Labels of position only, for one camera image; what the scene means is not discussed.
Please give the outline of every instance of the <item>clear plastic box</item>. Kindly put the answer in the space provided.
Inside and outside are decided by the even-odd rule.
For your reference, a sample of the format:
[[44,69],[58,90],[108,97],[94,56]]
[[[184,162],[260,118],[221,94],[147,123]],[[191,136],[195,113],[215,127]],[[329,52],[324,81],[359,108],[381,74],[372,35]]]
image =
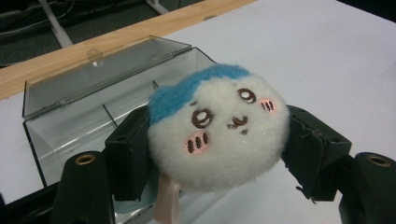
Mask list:
[[88,63],[26,82],[24,127],[44,186],[61,179],[73,155],[102,151],[114,122],[148,102],[153,81],[174,84],[215,63],[191,45],[153,36],[114,53],[91,49],[87,55]]

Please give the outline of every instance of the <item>brass insert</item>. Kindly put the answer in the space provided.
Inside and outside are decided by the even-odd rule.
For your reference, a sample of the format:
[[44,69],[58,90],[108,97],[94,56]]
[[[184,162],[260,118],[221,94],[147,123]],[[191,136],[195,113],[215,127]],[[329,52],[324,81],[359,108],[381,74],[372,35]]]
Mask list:
[[95,160],[95,156],[93,156],[92,154],[87,154],[87,155],[79,156],[75,160],[75,162],[77,165],[86,165],[93,162],[94,160]]
[[371,155],[371,156],[369,156],[368,160],[370,162],[374,163],[375,165],[379,165],[382,167],[390,167],[390,162],[387,159],[382,158],[382,157]]

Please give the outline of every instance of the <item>plush face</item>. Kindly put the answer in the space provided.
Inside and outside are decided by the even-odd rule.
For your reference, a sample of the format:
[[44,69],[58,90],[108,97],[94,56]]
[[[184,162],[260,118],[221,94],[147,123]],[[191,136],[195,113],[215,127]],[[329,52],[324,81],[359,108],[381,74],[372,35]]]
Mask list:
[[289,128],[283,99],[260,77],[212,77],[148,130],[160,169],[182,188],[242,185],[279,160]]

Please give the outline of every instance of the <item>pink cheek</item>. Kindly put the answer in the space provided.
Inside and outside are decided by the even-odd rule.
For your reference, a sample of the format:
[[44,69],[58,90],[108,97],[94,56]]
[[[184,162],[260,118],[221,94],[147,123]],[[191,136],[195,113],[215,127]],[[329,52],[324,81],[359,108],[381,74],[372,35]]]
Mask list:
[[275,113],[276,112],[276,106],[274,102],[268,98],[262,98],[260,99],[260,105],[262,108],[270,113]]
[[208,140],[209,139],[205,131],[197,131],[187,138],[184,143],[184,150],[191,155],[202,154],[209,147]]

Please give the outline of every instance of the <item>white table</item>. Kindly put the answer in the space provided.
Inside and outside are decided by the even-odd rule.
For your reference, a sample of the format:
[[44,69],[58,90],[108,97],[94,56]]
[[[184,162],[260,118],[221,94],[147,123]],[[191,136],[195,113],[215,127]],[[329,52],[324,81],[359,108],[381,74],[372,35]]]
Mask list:
[[[336,1],[261,0],[166,36],[259,73],[352,143],[396,159],[396,23]],[[0,191],[7,203],[42,188],[22,128],[22,95],[0,101]],[[187,194],[181,223],[340,223],[313,204],[284,162],[228,192]],[[154,223],[148,212],[136,223]]]

